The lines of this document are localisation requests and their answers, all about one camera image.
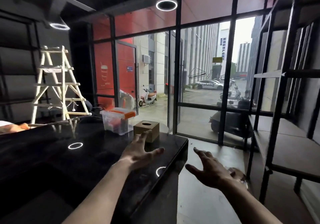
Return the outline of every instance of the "tissue box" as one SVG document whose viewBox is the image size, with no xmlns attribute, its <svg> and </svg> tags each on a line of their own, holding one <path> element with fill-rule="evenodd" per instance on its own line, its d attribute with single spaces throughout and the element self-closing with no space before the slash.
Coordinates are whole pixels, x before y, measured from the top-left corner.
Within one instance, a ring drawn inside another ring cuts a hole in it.
<svg viewBox="0 0 320 224">
<path fill-rule="evenodd" d="M 160 124 L 143 120 L 133 126 L 134 135 L 140 135 L 147 130 L 152 130 L 152 132 L 147 136 L 146 142 L 153 142 L 159 136 Z"/>
</svg>

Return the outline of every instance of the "white scooter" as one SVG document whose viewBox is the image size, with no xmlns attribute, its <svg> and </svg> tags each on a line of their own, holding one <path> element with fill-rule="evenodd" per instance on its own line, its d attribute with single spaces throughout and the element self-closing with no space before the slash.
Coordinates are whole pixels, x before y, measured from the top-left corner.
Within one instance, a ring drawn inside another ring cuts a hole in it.
<svg viewBox="0 0 320 224">
<path fill-rule="evenodd" d="M 140 97 L 139 106 L 141 107 L 143 103 L 150 105 L 153 104 L 157 100 L 157 93 L 156 92 L 150 92 L 149 89 L 143 88 L 145 93 Z"/>
</svg>

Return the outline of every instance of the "forearm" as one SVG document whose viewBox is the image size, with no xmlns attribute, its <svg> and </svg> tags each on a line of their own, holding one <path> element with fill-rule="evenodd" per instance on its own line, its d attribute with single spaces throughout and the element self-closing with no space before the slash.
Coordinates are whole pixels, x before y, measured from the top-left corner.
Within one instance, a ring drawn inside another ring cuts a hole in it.
<svg viewBox="0 0 320 224">
<path fill-rule="evenodd" d="M 109 224 L 129 173 L 130 162 L 123 160 L 114 164 L 63 224 Z"/>
<path fill-rule="evenodd" d="M 224 180 L 221 191 L 233 207 L 241 223 L 281 224 L 241 183 L 231 179 Z"/>
</svg>

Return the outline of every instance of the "street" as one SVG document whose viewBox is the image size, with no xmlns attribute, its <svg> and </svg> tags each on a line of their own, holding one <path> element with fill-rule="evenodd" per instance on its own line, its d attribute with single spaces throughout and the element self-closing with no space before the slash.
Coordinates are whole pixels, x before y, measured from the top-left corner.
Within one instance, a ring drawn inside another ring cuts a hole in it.
<svg viewBox="0 0 320 224">
<path fill-rule="evenodd" d="M 247 81 L 245 80 L 236 80 L 241 96 L 245 95 L 246 82 Z M 221 102 L 220 93 L 222 93 L 222 91 L 190 89 L 183 93 L 183 102 L 202 105 L 217 105 L 217 102 Z M 148 120 L 167 125 L 167 109 L 167 97 L 157 98 L 157 101 L 154 104 L 139 107 L 139 115 L 135 117 L 135 123 L 142 120 Z M 212 131 L 209 123 L 210 117 L 216 112 L 217 111 L 215 110 L 182 107 L 179 109 L 177 131 L 179 133 L 217 141 L 218 134 Z M 224 134 L 224 142 L 234 145 L 243 145 L 242 138 L 229 133 Z"/>
</svg>

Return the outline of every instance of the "tree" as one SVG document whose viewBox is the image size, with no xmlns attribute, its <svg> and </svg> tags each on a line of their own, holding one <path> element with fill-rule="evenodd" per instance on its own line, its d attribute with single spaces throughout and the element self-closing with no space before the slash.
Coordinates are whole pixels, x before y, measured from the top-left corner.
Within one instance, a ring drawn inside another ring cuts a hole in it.
<svg viewBox="0 0 320 224">
<path fill-rule="evenodd" d="M 233 78 L 235 73 L 236 73 L 236 64 L 234 62 L 231 62 L 230 78 Z"/>
</svg>

